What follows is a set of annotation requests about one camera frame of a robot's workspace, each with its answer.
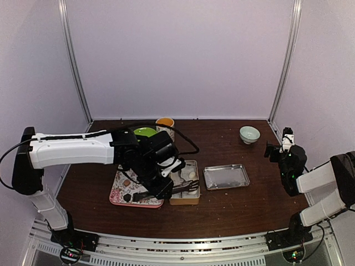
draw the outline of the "ceramic bowl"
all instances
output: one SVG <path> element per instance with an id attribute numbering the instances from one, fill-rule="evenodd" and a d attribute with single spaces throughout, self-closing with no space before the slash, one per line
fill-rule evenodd
<path id="1" fill-rule="evenodd" d="M 252 144 L 260 137 L 258 129 L 252 126 L 244 126 L 239 130 L 239 135 L 245 144 Z"/>

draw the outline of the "metal tray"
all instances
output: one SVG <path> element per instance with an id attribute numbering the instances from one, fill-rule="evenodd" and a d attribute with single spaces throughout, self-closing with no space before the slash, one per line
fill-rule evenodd
<path id="1" fill-rule="evenodd" d="M 206 167 L 204 169 L 204 176 L 208 190 L 247 187 L 250 185 L 244 165 Z"/>

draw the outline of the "orange cup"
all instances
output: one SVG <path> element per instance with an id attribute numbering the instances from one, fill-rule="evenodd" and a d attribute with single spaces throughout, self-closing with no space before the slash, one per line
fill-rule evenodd
<path id="1" fill-rule="evenodd" d="M 169 117 L 162 117 L 156 120 L 157 124 L 163 124 L 166 126 L 174 127 L 175 126 L 175 121 L 172 118 Z M 156 132 L 161 132 L 161 131 L 166 131 L 171 139 L 175 141 L 175 131 L 172 129 L 168 129 L 167 127 L 162 127 L 162 126 L 156 126 Z"/>

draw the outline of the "white object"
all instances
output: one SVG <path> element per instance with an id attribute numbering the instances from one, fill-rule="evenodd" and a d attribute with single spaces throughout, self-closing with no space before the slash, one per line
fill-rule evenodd
<path id="1" fill-rule="evenodd" d="M 328 197 L 322 199 L 315 205 L 304 209 L 300 213 L 302 224 L 312 226 L 325 218 L 338 213 L 345 208 L 345 203 L 341 200 L 339 190 L 336 189 Z"/>
<path id="2" fill-rule="evenodd" d="M 295 136 L 290 134 L 285 134 L 282 138 L 282 149 L 280 153 L 287 152 L 295 144 Z"/>
<path id="3" fill-rule="evenodd" d="M 38 191 L 28 196 L 28 198 L 32 201 L 38 213 L 42 214 L 48 221 L 53 230 L 58 231 L 67 228 L 67 212 L 61 207 L 46 184 L 43 185 L 43 191 Z"/>
<path id="4" fill-rule="evenodd" d="M 69 134 L 69 136 L 85 135 L 87 134 Z M 109 133 L 84 139 L 41 140 L 50 136 L 68 135 L 35 134 L 32 138 L 38 140 L 31 141 L 33 149 L 29 153 L 34 169 L 74 163 L 103 163 L 105 165 L 113 163 L 114 148 L 110 146 L 112 136 Z"/>
<path id="5" fill-rule="evenodd" d="M 244 126 L 239 130 L 239 135 L 245 144 L 251 144 L 259 139 L 260 132 L 255 127 Z"/>
<path id="6" fill-rule="evenodd" d="M 159 118 L 158 120 L 156 120 L 156 123 L 163 124 L 163 125 L 170 126 L 170 127 L 175 127 L 174 119 L 169 118 L 169 117 Z M 171 137 L 171 139 L 173 141 L 175 141 L 175 131 L 174 130 L 168 129 L 167 127 L 157 126 L 156 132 L 161 132 L 161 131 L 166 131 L 169 134 L 169 136 Z"/>
<path id="7" fill-rule="evenodd" d="M 173 161 L 175 160 L 174 157 L 171 157 L 169 159 L 167 159 L 166 161 L 162 162 L 162 163 L 159 163 L 158 165 L 160 166 L 167 166 L 167 165 L 171 165 L 173 163 Z M 177 159 L 173 165 L 169 166 L 168 168 L 164 169 L 162 172 L 161 172 L 161 175 L 163 177 L 167 177 L 168 174 L 171 172 L 172 169 L 174 169 L 176 166 L 180 165 L 181 164 L 181 161 L 179 159 Z"/>
<path id="8" fill-rule="evenodd" d="M 336 179 L 331 162 L 309 173 L 305 173 L 296 180 L 298 191 L 301 193 L 311 192 L 318 187 L 326 186 L 335 181 Z"/>

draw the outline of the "dark wood surface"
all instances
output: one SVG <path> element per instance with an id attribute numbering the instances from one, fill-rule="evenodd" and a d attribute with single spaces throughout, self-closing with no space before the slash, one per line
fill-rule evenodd
<path id="1" fill-rule="evenodd" d="M 91 131 L 122 126 L 132 121 L 96 121 Z M 261 137 L 245 145 L 239 129 L 251 125 Z M 159 209 L 115 206 L 109 194 L 116 173 L 114 165 L 72 165 L 58 200 L 74 218 L 78 229 L 107 234 L 152 238 L 226 237 L 288 227 L 292 214 L 306 208 L 304 196 L 289 197 L 281 185 L 276 163 L 263 157 L 266 141 L 277 140 L 266 121 L 178 120 L 175 127 L 200 147 L 197 161 L 201 198 L 195 206 Z M 192 148 L 179 136 L 181 151 Z M 206 166 L 242 163 L 251 184 L 244 188 L 207 191 L 202 171 Z"/>

